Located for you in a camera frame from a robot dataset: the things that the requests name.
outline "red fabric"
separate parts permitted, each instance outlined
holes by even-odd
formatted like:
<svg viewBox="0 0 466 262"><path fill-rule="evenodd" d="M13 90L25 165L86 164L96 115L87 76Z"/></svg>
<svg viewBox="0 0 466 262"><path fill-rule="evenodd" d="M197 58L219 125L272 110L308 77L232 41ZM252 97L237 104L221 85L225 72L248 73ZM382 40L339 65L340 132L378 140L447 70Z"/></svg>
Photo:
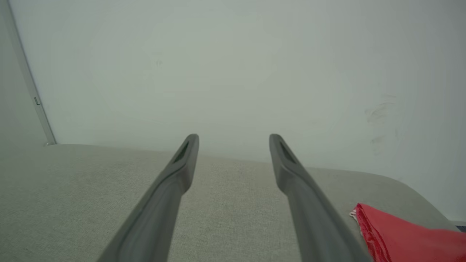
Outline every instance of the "red fabric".
<svg viewBox="0 0 466 262"><path fill-rule="evenodd" d="M466 262L466 233L427 229L361 203L356 217L375 262Z"/></svg>

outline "vertical metal strip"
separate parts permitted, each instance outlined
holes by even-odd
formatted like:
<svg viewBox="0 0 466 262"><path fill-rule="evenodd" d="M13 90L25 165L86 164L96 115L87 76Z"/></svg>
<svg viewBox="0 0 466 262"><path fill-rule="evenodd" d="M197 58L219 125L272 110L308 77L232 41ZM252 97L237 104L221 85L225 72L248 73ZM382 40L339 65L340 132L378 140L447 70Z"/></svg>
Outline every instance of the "vertical metal strip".
<svg viewBox="0 0 466 262"><path fill-rule="evenodd" d="M8 30L8 34L10 35L11 44L13 45L14 52L18 59L18 63L20 65L20 69L26 82L27 90L29 91L29 95L31 96L31 102L34 103L34 108L39 117L39 121L44 129L45 136L47 138L47 145L55 145L55 137L52 133L52 129L47 120L47 116L45 115L44 108L42 107L39 93L37 92L37 88L34 82L34 79L31 74L31 70L29 68L29 64L27 63L26 55L24 54L23 45L21 43L20 35L18 33L18 28L16 26L16 22L13 17L13 12L8 0L0 0L0 12L2 13L3 19L5 20L5 24Z"/></svg>

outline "folded red cloth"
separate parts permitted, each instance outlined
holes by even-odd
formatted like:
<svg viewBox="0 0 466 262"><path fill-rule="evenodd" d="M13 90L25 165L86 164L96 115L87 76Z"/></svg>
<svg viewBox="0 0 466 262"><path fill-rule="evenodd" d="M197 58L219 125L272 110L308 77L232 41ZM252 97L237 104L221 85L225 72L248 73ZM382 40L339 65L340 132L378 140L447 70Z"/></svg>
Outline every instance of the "folded red cloth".
<svg viewBox="0 0 466 262"><path fill-rule="evenodd" d="M466 233L427 229L361 203L355 212L375 262L466 261Z"/></svg>

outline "wall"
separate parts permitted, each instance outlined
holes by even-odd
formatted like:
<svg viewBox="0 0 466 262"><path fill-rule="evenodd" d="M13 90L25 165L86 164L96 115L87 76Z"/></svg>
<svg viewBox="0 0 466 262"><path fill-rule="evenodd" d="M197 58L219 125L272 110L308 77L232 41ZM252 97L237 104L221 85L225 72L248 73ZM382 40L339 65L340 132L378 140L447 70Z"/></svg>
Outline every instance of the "wall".
<svg viewBox="0 0 466 262"><path fill-rule="evenodd" d="M270 161L400 180L466 221L460 0L13 0L58 143Z"/></svg>
<svg viewBox="0 0 466 262"><path fill-rule="evenodd" d="M0 160L47 143L3 15L0 12Z"/></svg>

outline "white backdrop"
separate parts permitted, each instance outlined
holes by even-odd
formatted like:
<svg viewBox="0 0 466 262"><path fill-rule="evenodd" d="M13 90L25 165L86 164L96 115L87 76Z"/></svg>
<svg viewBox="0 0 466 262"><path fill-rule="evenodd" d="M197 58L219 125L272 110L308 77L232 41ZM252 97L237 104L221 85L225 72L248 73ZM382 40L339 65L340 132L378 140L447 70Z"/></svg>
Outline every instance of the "white backdrop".
<svg viewBox="0 0 466 262"><path fill-rule="evenodd" d="M463 1L11 2L58 143L270 161L276 132L466 221Z"/></svg>

